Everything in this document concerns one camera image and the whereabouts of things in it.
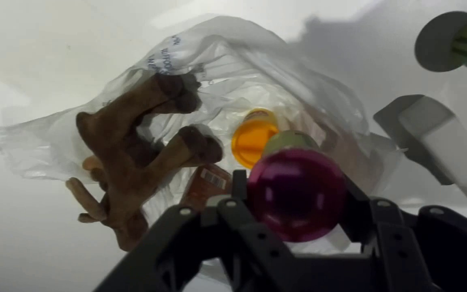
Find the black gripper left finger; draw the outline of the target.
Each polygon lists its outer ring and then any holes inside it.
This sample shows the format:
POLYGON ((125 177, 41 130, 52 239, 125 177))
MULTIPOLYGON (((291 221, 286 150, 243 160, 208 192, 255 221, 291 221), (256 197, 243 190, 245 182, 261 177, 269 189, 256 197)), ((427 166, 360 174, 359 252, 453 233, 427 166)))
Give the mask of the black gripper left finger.
POLYGON ((247 173, 232 195, 203 211, 172 207, 98 286, 96 292, 182 292, 208 260, 219 258, 234 292, 287 292, 291 252, 247 210, 247 173))

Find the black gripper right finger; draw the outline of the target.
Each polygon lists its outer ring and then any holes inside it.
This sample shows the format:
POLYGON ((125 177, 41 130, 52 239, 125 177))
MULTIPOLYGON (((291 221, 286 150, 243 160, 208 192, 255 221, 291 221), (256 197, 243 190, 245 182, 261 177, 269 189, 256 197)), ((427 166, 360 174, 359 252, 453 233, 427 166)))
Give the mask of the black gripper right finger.
POLYGON ((438 205, 406 213, 346 184, 342 231, 362 246, 342 260, 355 292, 467 292, 467 218, 438 205))

